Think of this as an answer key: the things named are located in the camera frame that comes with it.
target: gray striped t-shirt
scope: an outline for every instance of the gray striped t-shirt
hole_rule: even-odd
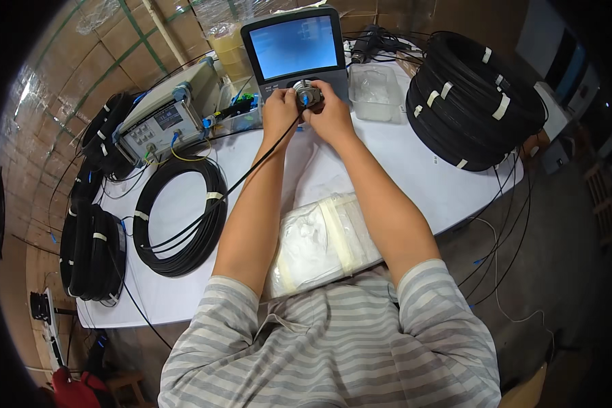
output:
[[[161,375],[160,407],[495,407],[489,331],[439,259],[268,306],[213,276]]]

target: white table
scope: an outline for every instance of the white table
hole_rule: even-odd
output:
[[[396,63],[391,66],[403,89],[410,78]],[[498,194],[499,187],[494,170],[467,172],[435,159],[415,135],[402,114],[400,125],[362,121],[352,114],[354,127],[360,139],[374,154],[396,184],[422,211],[434,234],[458,224],[479,211]],[[211,156],[222,168],[227,185],[236,182],[252,165],[261,143],[262,131],[243,133],[214,143]],[[511,173],[513,155],[498,168],[500,182]],[[104,197],[102,207],[118,217],[131,216],[143,186],[153,169],[148,168],[141,181],[125,197],[112,200]],[[521,162],[517,161],[515,177],[503,191],[511,189],[523,177]],[[136,181],[109,184],[106,191],[118,197]],[[312,131],[296,133],[286,154],[286,170],[283,183],[283,207],[285,213],[335,192],[351,192],[353,187],[343,163],[332,148]],[[238,198],[237,189],[229,196],[231,212]],[[201,175],[183,174],[167,184],[150,214],[149,231],[152,244],[160,243],[181,231],[204,211],[205,184]],[[131,233],[131,219],[125,221]],[[127,239],[127,264],[125,282],[152,324],[190,320],[202,298],[204,288],[213,270],[217,248],[197,270],[177,278],[157,275],[139,259],[133,238]],[[131,298],[122,290],[120,302],[105,307],[98,302],[77,300],[80,322],[84,327],[117,328],[145,326]]]

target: fiber microscope screen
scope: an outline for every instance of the fiber microscope screen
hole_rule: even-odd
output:
[[[337,65],[331,19],[327,16],[270,25],[250,31],[249,36],[266,80]]]

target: left hand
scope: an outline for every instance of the left hand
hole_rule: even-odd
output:
[[[278,147],[285,147],[295,134],[299,120],[297,118],[297,99],[293,88],[277,89],[263,107],[263,143],[273,145],[288,130],[288,134]]]

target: test instrument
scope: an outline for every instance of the test instrument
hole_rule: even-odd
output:
[[[122,122],[116,146],[134,166],[204,139],[202,120],[215,112],[221,81],[207,57],[149,91]]]
[[[240,32],[263,99],[301,80],[323,80],[349,103],[340,17],[333,7],[263,16]]]

